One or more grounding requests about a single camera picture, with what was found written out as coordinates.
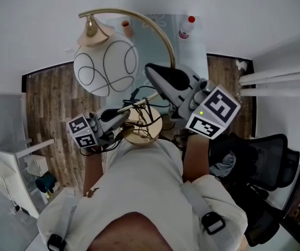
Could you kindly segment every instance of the globe lamp shade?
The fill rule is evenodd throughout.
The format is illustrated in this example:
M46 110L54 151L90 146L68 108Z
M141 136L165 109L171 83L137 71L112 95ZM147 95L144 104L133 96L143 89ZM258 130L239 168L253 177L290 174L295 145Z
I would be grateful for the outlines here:
M74 60L78 82L88 92L100 97L127 90L138 70L139 54L135 45L117 32L97 46L81 46Z

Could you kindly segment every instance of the hair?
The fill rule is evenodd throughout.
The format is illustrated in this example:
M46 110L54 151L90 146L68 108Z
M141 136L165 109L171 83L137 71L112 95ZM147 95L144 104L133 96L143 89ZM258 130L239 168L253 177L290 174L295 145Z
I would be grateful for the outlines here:
M90 244L88 251L172 251L157 227L144 215L132 212L113 220Z

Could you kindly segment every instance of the brass lamp arm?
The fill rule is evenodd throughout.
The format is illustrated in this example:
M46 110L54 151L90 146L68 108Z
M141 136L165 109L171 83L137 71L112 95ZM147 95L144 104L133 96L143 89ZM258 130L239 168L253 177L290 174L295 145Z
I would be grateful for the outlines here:
M173 47L170 43L170 40L168 39L167 35L163 32L163 30L155 22L153 22L150 18L148 18L140 13L134 12L134 11L120 9L120 8L108 8L108 7L86 11L86 12L80 13L78 16L79 16L79 18L91 17L92 15L101 14L101 13L117 13L117 14L128 15L128 16L135 17L135 18L149 24L149 26L154 29L154 31L159 35L159 37L162 39L162 41L164 42L164 44L166 46L167 51L169 52L169 56L170 56L171 68L172 69L176 68L175 54L173 51Z

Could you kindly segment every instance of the black mesh chair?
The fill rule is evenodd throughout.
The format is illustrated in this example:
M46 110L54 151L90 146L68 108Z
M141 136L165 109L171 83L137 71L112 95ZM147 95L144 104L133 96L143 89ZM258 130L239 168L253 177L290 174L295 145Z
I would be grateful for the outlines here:
M287 137L283 134L245 140L231 133L211 144L210 165L221 162L229 151L236 155L229 177L268 191L293 182L300 157L299 152L287 148Z
M236 164L228 175L228 192L247 214L245 236L249 245L264 244L276 234L286 215L265 201L265 190L274 191L293 182L300 154L287 148L283 134L245 140L232 133L211 142L210 165L221 162L230 151L236 156Z
M250 246L264 244L277 233L285 216L283 211L267 204L258 192L246 184L234 184L228 192L247 215L245 237Z

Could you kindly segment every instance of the wooden floor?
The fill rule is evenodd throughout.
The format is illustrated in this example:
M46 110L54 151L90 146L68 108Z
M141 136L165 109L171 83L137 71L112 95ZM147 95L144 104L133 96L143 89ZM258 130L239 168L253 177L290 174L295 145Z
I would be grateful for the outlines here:
M236 60L208 56L209 79L216 85L221 84L240 103L240 110L227 129L227 133L235 132L241 138L248 139L252 132L252 97L240 97L238 78L244 71L239 70Z
M40 150L49 171L64 186L84 182L84 157L73 143L66 123L80 113L99 109L99 97L89 94L76 80L73 64L59 66L27 77L27 122L33 143L55 139Z
M241 104L228 132L248 138L252 127L252 100L238 96L238 78L242 72L237 69L236 60L214 56L208 56L207 60L210 79L222 84ZM51 138L56 141L37 154L47 158L49 171L62 185L82 191L84 157L70 137L66 123L80 113L98 110L100 99L79 85L73 64L27 76L26 81L29 137L34 144Z

